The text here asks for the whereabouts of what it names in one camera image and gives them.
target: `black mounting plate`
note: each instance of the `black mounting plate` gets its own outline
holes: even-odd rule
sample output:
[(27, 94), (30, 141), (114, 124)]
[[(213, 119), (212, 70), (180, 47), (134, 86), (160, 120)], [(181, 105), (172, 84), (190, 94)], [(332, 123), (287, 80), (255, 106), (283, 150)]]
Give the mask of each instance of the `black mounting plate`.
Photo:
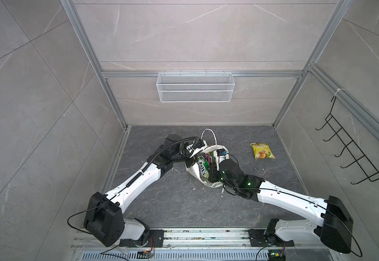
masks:
[[(284, 243), (277, 243), (275, 245), (266, 243), (265, 229), (249, 229), (249, 239), (250, 245), (254, 247), (264, 247), (264, 246), (281, 246), (284, 247)], [(294, 246), (294, 241), (285, 242), (285, 246)]]
[[(164, 230), (160, 229), (151, 229), (149, 230), (149, 237), (153, 238), (153, 244), (155, 247), (162, 247), (164, 240)], [(123, 240), (119, 246), (127, 246), (127, 247), (137, 247), (134, 243), (134, 240), (125, 239)], [(150, 240), (143, 247), (150, 247)]]

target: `wire basket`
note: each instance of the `wire basket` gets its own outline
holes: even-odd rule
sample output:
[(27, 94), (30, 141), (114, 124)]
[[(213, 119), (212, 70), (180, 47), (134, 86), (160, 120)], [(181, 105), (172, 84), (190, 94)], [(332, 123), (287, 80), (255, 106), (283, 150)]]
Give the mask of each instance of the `wire basket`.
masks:
[(231, 73), (163, 73), (156, 81), (161, 102), (230, 102)]

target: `tiled wall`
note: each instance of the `tiled wall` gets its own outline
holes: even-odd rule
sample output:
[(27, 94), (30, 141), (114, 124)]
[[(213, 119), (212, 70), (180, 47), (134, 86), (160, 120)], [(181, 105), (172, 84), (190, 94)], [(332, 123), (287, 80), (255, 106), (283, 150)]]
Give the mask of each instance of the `tiled wall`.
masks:
[[(357, 0), (340, 23), (317, 64), (379, 119), (379, 1)], [(330, 111), (333, 95), (314, 77), (302, 86), (278, 132), (314, 196), (333, 195), (346, 202), (364, 260), (379, 260), (379, 180), (357, 182), (365, 175), (329, 127), (320, 128)], [(379, 170), (379, 142), (339, 101), (333, 115)], [(374, 169), (359, 161), (368, 173)], [(349, 255), (351, 260), (362, 260)]]
[[(335, 0), (75, 0), (104, 70), (302, 70)], [(295, 79), (236, 79), (228, 103), (161, 103), (110, 79), (129, 124), (266, 124)]]
[(61, 3), (0, 1), (0, 260), (62, 259), (121, 132)]

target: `gray marble floor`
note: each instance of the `gray marble floor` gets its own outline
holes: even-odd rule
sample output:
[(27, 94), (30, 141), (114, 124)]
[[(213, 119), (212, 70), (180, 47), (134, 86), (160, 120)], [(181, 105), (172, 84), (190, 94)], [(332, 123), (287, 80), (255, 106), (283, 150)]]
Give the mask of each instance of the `gray marble floor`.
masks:
[[(201, 136), (206, 126), (133, 126), (120, 160), (113, 187), (126, 180), (164, 142), (168, 134), (182, 138)], [(246, 174), (257, 175), (287, 189), (303, 193), (282, 144), (271, 126), (213, 126), (217, 142), (226, 146)], [(204, 134), (214, 143), (210, 132)], [(255, 159), (249, 143), (267, 142), (276, 159)], [(232, 196), (222, 188), (209, 188), (174, 164), (160, 180), (143, 191), (124, 213), (151, 227), (266, 226), (271, 218), (301, 217), (280, 207)]]

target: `yellow food package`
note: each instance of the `yellow food package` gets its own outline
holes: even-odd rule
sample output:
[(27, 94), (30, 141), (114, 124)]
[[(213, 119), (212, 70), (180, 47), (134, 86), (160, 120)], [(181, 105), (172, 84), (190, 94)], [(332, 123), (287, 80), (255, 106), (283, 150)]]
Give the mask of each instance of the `yellow food package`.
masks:
[(269, 145), (267, 143), (251, 143), (250, 146), (253, 148), (255, 159), (275, 159), (275, 156), (270, 151)]

